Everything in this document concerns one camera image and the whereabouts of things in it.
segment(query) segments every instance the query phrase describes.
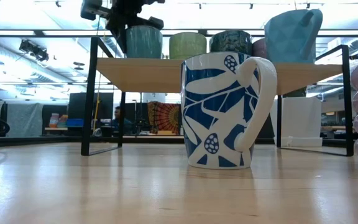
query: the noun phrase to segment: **ceiling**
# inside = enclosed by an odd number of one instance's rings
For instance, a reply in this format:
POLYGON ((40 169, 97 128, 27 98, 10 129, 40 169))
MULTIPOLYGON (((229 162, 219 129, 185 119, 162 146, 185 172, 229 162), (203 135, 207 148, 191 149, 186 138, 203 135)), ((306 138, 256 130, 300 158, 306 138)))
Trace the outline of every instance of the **ceiling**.
MULTIPOLYGON (((1 0, 0 29, 96 29, 98 20, 88 21, 80 17, 82 0, 1 0)), ((273 16, 285 11, 306 8, 321 9, 324 14, 323 29, 358 29, 358 1, 294 1, 294 0, 166 0, 165 4, 154 3, 144 6, 140 17, 150 16, 163 19, 164 29, 263 29, 264 24, 273 16)), ((110 7, 110 0, 103 5, 110 7)), ((61 82, 84 82, 88 76, 90 57, 89 38, 26 38, 32 43, 46 48, 49 61, 37 63, 30 55, 23 55, 20 50, 20 37, 0 37, 0 55, 10 56, 15 61, 29 63, 33 70, 40 67, 46 77, 53 76, 61 82), (83 70, 74 70, 73 62, 84 63, 83 70)), ((316 51, 327 50, 328 43, 334 38, 317 38, 316 51)), ((353 39, 342 39, 351 42, 353 39)), ((168 55, 169 37, 163 38, 163 53, 168 55)), ((96 76, 97 82, 108 82, 103 76, 96 76)), ((52 91, 70 93, 67 87, 51 88, 52 91)), ((72 88, 72 91, 85 91, 72 88)))

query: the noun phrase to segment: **ceiling light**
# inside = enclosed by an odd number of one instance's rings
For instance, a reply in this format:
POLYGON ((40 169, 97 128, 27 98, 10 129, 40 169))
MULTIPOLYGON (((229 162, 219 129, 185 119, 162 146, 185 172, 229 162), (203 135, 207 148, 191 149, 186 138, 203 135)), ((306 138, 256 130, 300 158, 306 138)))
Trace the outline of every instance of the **ceiling light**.
POLYGON ((87 85, 88 83, 83 82, 83 83, 73 83, 73 85, 87 85))
POLYGON ((324 83, 324 82, 331 81, 331 80, 333 80, 333 79, 335 79, 335 78, 337 78, 337 77, 340 77, 341 75, 342 75, 342 74, 331 76, 331 77, 329 77, 329 78, 326 78, 326 79, 323 79, 323 80, 319 81, 318 83, 324 83))
POLYGON ((45 35, 73 35, 73 36, 92 36, 92 35, 111 35, 108 30, 45 30, 45 35))
POLYGON ((333 37, 339 35, 358 35, 358 30, 320 30, 318 35, 329 35, 333 37))
POLYGON ((2 101, 25 101, 28 99, 6 99, 6 100, 2 100, 2 101))
POLYGON ((343 85, 343 83, 316 83, 316 85, 343 85))
POLYGON ((56 82, 56 83, 32 83, 33 85, 67 85, 68 83, 59 83, 59 82, 56 82))
POLYGON ((338 90, 341 90, 341 89, 343 89, 343 87, 333 88, 332 90, 325 91, 324 94, 334 93, 334 92, 336 92, 338 90))
POLYGON ((314 97, 314 96, 318 96, 318 95, 320 95, 320 93, 307 93, 306 97, 310 98, 310 97, 314 97))
POLYGON ((0 35, 35 35, 34 31, 32 30, 0 30, 0 35))
POLYGON ((28 85, 27 82, 0 82, 0 85, 28 85))

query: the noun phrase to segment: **fluorescent light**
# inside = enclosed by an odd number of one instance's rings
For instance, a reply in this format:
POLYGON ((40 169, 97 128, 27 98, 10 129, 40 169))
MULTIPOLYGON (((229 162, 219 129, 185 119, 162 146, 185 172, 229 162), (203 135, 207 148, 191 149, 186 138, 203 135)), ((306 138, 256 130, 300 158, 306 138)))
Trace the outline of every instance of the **fluorescent light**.
POLYGON ((58 82, 56 82, 56 83, 32 83, 33 85, 67 85, 68 83, 63 83, 63 82, 61 82, 61 83, 58 83, 58 82))
POLYGON ((314 96, 318 96, 318 95, 320 95, 320 93, 307 93, 306 97, 310 98, 310 97, 314 97, 314 96))
POLYGON ((28 85, 27 82, 0 82, 0 85, 28 85))
POLYGON ((161 30, 162 35, 175 35, 181 32, 195 32, 197 33, 198 30, 161 30))
POLYGON ((30 99, 30 101, 64 101, 64 102, 68 102, 68 99, 50 99, 50 100, 30 99))
POLYGON ((27 99, 6 99, 6 100, 2 100, 2 101, 25 101, 27 99))
POLYGON ((343 83, 316 83, 316 85, 343 85, 343 83))
MULTIPOLYGON (((83 82, 83 83, 73 83, 73 85, 87 85, 88 83, 86 82, 83 82)), ((100 84, 99 83, 95 83, 94 84, 95 86, 97 85, 112 85, 112 83, 106 83, 106 82, 101 82, 100 84)))
POLYGON ((46 30, 44 31, 45 35, 77 35, 77 36, 87 36, 87 35, 111 35, 108 30, 46 30))
POLYGON ((320 30, 318 35, 331 35, 333 37, 339 35, 358 35, 358 30, 320 30))
POLYGON ((326 79, 323 79, 323 80, 319 81, 318 83, 324 83, 324 82, 331 81, 331 80, 333 80, 333 79, 335 79, 335 78, 337 78, 337 77, 340 77, 341 75, 342 75, 342 74, 331 76, 331 77, 329 77, 329 78, 326 78, 326 79))
POLYGON ((325 91, 324 94, 334 93, 334 92, 336 92, 338 90, 341 90, 341 89, 343 89, 343 87, 333 88, 332 90, 325 91))
POLYGON ((0 30, 0 35, 35 35, 32 30, 0 30))

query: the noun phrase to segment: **blue and white mug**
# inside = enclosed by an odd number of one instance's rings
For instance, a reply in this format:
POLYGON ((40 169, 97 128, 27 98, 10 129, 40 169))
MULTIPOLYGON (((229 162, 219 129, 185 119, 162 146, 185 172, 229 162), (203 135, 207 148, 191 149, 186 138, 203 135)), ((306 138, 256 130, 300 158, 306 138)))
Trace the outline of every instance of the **blue and white mug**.
POLYGON ((214 52, 185 60, 181 113, 189 165, 249 167, 276 89, 276 70, 264 58, 214 52))

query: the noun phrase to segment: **green vase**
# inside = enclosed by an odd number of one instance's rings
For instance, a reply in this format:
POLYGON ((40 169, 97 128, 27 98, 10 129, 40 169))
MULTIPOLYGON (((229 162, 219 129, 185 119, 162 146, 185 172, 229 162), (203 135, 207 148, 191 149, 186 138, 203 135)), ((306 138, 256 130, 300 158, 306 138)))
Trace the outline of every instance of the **green vase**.
POLYGON ((182 32, 169 39, 170 59, 187 59, 199 54, 206 54, 206 38, 204 35, 182 32))

